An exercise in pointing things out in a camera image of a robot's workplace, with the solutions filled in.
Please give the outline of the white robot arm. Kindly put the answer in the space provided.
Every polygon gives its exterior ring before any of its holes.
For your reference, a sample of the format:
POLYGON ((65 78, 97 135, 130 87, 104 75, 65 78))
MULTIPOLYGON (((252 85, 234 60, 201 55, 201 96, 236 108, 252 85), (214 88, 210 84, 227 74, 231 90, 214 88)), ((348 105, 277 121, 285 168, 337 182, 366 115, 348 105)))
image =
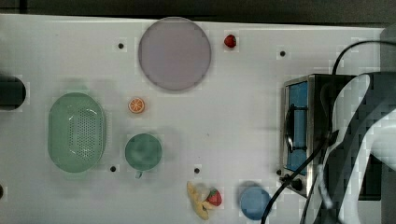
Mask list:
POLYGON ((303 224, 361 224, 358 200, 369 157, 395 167, 395 74, 362 74, 347 83, 334 103, 332 134, 303 224))

